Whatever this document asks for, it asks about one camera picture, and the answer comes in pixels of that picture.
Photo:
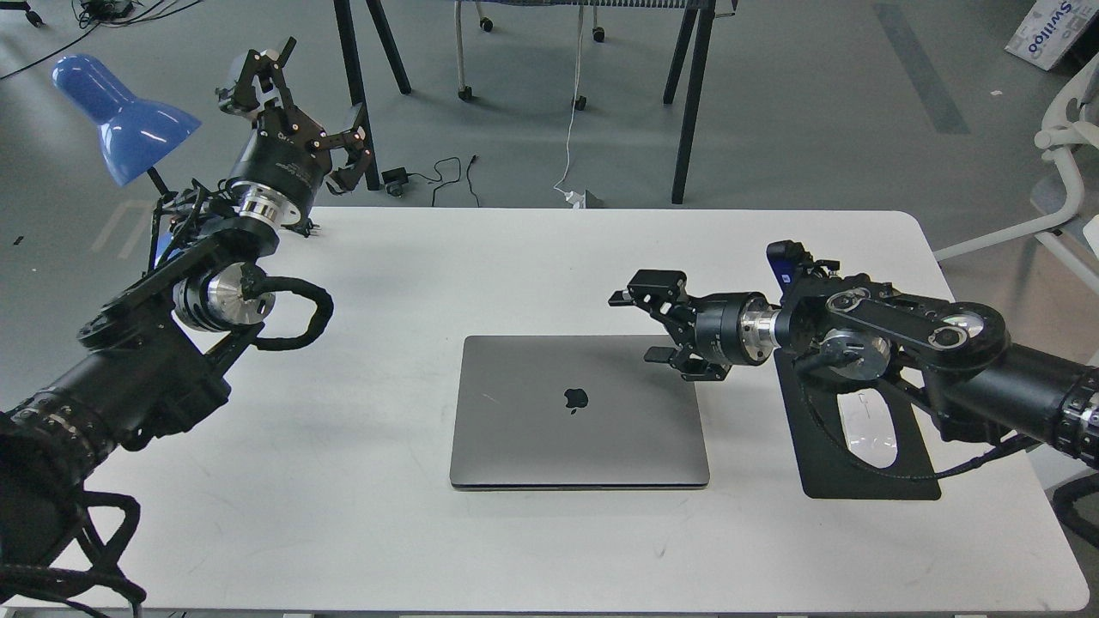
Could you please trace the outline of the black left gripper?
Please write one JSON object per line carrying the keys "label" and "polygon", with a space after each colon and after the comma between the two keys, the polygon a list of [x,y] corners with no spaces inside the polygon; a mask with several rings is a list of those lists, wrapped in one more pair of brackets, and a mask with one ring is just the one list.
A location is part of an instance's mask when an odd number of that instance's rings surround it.
{"label": "black left gripper", "polygon": [[[220,111],[247,118],[252,128],[227,187],[240,216],[268,227],[303,227],[323,180],[330,192],[352,192],[373,164],[365,103],[352,106],[349,128],[333,136],[295,111],[284,67],[296,46],[290,36],[281,51],[244,52],[232,63],[227,85],[217,89]],[[347,161],[334,168],[328,152],[337,148]]]}

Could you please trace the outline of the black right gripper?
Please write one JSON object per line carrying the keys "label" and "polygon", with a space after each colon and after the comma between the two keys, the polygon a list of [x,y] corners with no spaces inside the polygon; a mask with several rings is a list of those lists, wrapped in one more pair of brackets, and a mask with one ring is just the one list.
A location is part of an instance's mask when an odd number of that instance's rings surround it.
{"label": "black right gripper", "polygon": [[759,367],[771,356],[780,307],[761,293],[719,293],[695,297],[686,293],[682,271],[636,271],[628,287],[608,299],[609,306],[636,306],[671,331],[691,328],[689,343],[650,347],[644,361],[667,365],[684,382],[722,382],[732,367]]}

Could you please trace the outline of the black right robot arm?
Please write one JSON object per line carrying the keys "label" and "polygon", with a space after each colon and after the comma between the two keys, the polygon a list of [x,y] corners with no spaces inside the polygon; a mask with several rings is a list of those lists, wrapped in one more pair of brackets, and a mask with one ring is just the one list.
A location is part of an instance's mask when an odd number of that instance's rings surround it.
{"label": "black right robot arm", "polygon": [[636,271],[610,306],[637,306],[659,321],[671,347],[645,361],[687,382],[721,382],[732,367],[759,367],[779,349],[792,356],[799,400],[831,445],[809,394],[886,386],[924,410],[945,441],[986,443],[978,457],[929,474],[944,481],[1034,445],[1096,467],[1096,368],[1011,340],[991,306],[896,290],[865,274],[839,275],[796,241],[767,246],[780,302],[761,293],[693,297],[682,271]]}

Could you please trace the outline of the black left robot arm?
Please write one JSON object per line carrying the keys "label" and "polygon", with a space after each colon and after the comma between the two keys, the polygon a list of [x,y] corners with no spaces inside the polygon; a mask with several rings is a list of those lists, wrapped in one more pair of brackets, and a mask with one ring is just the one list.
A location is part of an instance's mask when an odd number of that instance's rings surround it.
{"label": "black left robot arm", "polygon": [[123,446],[192,430],[230,397],[227,369],[249,349],[307,347],[334,313],[312,282],[271,276],[258,261],[278,232],[308,235],[319,187],[352,191],[369,168],[367,110],[330,133],[285,81],[295,49],[244,52],[217,91],[223,112],[248,118],[249,141],[213,189],[169,191],[155,165],[199,122],[175,106],[131,93],[98,58],[60,58],[52,82],[95,122],[119,185],[142,173],[160,191],[149,269],[79,332],[88,355],[3,412],[3,600],[60,603],[88,615],[79,595],[102,586],[141,615],[146,593],[120,567],[137,532],[133,497],[87,490],[85,481]]}

